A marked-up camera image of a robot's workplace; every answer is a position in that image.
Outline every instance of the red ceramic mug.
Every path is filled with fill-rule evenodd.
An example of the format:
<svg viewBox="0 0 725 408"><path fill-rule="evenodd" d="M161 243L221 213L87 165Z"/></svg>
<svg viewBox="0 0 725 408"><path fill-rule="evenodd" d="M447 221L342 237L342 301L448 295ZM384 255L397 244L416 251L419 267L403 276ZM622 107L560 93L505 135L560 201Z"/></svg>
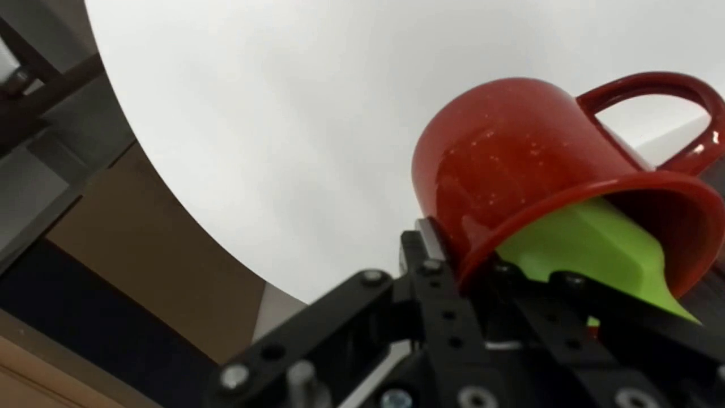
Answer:
<svg viewBox="0 0 725 408"><path fill-rule="evenodd" d="M647 93L691 99L712 116L659 167L646 165L595 117ZM723 201L698 178L725 157L723 132L723 97L687 75L631 75L580 97L536 78L500 78L467 91L430 120L414 150L413 180L461 287L521 226L573 201L606 196L664 244L666 281L680 296L723 244Z"/></svg>

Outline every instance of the green plastic piece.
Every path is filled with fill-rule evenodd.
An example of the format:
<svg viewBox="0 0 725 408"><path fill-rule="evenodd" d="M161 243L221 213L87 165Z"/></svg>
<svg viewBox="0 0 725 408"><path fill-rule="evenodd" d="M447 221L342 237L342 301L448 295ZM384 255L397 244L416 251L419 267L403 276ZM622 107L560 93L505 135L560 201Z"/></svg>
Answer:
<svg viewBox="0 0 725 408"><path fill-rule="evenodd" d="M570 204L534 220L508 237L498 255L534 281L570 269L698 322L664 281L664 250L656 237L606 199Z"/></svg>

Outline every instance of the red mug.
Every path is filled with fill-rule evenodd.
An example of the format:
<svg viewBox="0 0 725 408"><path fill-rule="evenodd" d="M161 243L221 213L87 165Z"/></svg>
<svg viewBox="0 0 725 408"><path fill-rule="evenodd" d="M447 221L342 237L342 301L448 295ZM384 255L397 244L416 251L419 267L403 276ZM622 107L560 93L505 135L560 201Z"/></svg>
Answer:
<svg viewBox="0 0 725 408"><path fill-rule="evenodd" d="M691 99L712 116L659 167L595 117L647 93ZM413 180L461 287L521 226L573 201L606 196L664 244L666 281L680 296L723 247L720 195L698 178L725 157L723 132L723 97L687 75L641 72L580 97L536 78L498 78L461 93L430 120L414 150Z"/></svg>

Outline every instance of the white circular surface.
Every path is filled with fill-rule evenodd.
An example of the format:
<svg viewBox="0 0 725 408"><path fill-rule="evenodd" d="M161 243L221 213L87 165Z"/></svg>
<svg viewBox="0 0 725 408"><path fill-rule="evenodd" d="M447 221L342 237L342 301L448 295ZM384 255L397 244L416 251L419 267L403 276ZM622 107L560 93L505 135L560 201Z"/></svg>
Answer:
<svg viewBox="0 0 725 408"><path fill-rule="evenodd" d="M397 272L419 218L409 157L458 93L533 75L570 93L637 69L723 88L725 3L85 0L151 163L235 258L309 301ZM614 122L641 144L696 109Z"/></svg>

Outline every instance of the mug handle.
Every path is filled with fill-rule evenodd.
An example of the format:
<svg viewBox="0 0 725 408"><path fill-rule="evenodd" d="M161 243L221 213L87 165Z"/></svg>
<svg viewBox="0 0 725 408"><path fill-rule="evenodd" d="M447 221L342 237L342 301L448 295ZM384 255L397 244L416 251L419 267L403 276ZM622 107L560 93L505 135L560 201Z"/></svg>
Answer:
<svg viewBox="0 0 725 408"><path fill-rule="evenodd" d="M683 97L708 114L707 129L662 163L659 169L699 177L725 157L725 102L717 91L696 77L680 72L639 72L581 93L578 103L594 117L598 110L639 94Z"/></svg>

